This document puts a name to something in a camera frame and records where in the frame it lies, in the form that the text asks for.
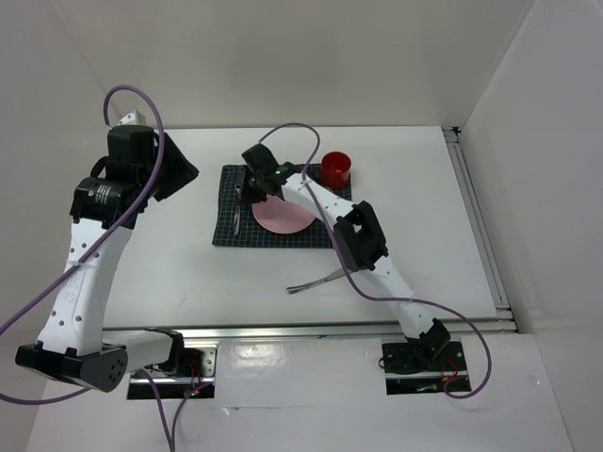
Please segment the pink plate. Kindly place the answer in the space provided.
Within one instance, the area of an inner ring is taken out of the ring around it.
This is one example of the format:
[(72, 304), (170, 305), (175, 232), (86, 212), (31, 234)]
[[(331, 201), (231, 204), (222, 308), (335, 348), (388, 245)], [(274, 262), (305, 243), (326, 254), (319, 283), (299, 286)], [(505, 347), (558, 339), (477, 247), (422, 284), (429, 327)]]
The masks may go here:
[(261, 227), (275, 234), (299, 233), (315, 220), (315, 216), (306, 209), (274, 196), (253, 204), (252, 213)]

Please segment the silver fork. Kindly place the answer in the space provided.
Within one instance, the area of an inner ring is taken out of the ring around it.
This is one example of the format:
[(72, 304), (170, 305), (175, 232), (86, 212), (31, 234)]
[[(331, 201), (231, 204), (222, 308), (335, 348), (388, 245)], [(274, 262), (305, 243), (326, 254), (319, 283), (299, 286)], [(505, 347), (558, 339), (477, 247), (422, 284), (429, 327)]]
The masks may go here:
[(239, 230), (240, 230), (241, 193), (242, 193), (242, 184), (236, 183), (236, 187), (235, 187), (236, 210), (235, 210), (235, 215), (234, 215), (234, 219), (233, 219), (234, 235), (238, 235)]

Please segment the dark checked cloth napkin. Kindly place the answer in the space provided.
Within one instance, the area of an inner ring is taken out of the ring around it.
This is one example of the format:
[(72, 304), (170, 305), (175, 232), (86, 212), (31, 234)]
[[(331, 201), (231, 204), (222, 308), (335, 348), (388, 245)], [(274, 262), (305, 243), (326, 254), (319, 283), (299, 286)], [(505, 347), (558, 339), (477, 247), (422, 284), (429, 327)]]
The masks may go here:
[(252, 208), (256, 204), (243, 205), (240, 209), (239, 232), (235, 234), (237, 208), (235, 184), (242, 165), (225, 165), (220, 175), (218, 219), (212, 244), (217, 247), (267, 248), (267, 249), (331, 249), (332, 242), (319, 219), (300, 232), (276, 234), (263, 228), (254, 218)]

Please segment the red mug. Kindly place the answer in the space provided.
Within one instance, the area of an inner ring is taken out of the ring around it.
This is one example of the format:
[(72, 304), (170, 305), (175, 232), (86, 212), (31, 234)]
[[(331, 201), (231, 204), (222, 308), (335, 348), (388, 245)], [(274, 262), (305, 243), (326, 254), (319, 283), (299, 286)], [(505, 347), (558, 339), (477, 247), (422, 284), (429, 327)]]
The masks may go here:
[(321, 160), (320, 180), (332, 190), (343, 189), (350, 179), (351, 159), (341, 152), (326, 153)]

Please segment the silver knife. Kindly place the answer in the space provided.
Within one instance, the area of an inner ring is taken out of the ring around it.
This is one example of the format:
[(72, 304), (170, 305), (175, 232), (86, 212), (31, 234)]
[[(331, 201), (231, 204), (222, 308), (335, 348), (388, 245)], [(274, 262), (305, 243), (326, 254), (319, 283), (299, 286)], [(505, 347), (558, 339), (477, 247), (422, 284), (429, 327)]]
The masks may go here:
[(345, 275), (346, 275), (345, 269), (344, 268), (339, 268), (338, 270), (332, 272), (331, 274), (329, 274), (329, 275), (327, 275), (327, 276), (325, 276), (323, 278), (320, 278), (320, 279), (317, 279), (317, 280), (314, 280), (314, 281), (311, 281), (311, 282), (306, 282), (306, 283), (303, 283), (303, 284), (299, 284), (299, 285), (288, 286), (285, 289), (285, 292), (288, 295), (299, 294), (300, 292), (304, 292), (306, 290), (313, 289), (313, 288), (315, 288), (317, 286), (320, 286), (322, 284), (329, 283), (329, 282), (335, 281), (337, 279), (340, 279), (340, 278), (344, 277)]

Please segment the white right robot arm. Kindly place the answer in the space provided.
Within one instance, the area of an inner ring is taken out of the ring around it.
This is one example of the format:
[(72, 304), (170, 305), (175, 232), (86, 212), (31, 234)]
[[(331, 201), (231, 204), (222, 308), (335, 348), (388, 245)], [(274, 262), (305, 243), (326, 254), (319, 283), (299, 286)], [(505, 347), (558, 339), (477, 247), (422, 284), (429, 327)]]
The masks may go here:
[(242, 200), (265, 202), (275, 196), (299, 206), (321, 220), (333, 235), (333, 246), (345, 275), (360, 277), (398, 320), (411, 357), (422, 369), (434, 368), (444, 357), (450, 334), (443, 323), (414, 297), (399, 274), (386, 246), (386, 238), (368, 202), (351, 202), (324, 188), (299, 166), (280, 164), (271, 150), (255, 144), (242, 154), (245, 176)]

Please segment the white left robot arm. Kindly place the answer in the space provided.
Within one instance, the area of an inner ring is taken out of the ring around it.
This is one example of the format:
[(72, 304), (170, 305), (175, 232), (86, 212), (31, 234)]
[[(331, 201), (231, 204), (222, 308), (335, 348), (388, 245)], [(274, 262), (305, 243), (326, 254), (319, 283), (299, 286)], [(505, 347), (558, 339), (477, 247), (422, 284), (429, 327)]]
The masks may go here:
[[(113, 391), (140, 369), (166, 376), (185, 367), (183, 336), (169, 329), (103, 331), (110, 290), (136, 221), (148, 200), (163, 201), (198, 170), (172, 139), (148, 126), (137, 110), (107, 133), (107, 154), (73, 194), (71, 244), (53, 308), (36, 341), (18, 347), (15, 363), (48, 379)], [(145, 200), (134, 201), (139, 194)]]

